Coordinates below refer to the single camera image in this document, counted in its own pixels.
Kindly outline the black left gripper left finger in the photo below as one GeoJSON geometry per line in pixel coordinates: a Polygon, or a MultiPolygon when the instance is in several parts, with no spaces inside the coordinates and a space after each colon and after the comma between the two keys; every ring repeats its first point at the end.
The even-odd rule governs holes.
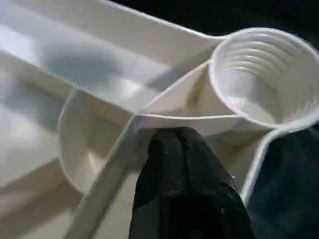
{"type": "Polygon", "coordinates": [[[172,129],[160,129],[148,145],[148,159],[136,182],[131,239],[183,239],[185,190],[183,149],[172,129]]]}

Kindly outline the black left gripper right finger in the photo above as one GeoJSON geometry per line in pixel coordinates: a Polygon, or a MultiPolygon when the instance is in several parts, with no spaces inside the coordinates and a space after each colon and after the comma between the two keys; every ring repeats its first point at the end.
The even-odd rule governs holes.
{"type": "Polygon", "coordinates": [[[177,239],[253,239],[250,217],[234,180],[194,129],[175,130],[183,148],[187,193],[174,206],[177,239]]]}

